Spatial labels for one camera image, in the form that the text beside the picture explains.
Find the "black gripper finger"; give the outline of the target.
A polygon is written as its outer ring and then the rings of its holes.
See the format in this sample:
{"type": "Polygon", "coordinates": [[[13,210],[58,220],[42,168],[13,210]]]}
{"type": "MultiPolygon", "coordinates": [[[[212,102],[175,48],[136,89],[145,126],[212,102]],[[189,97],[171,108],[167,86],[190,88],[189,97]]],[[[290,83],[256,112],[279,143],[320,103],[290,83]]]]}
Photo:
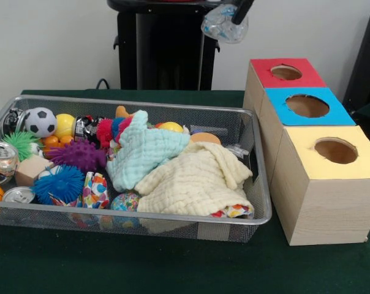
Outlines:
{"type": "Polygon", "coordinates": [[[240,25],[245,19],[248,11],[251,9],[254,0],[236,0],[233,5],[236,7],[235,13],[232,16],[232,23],[240,25]]]}

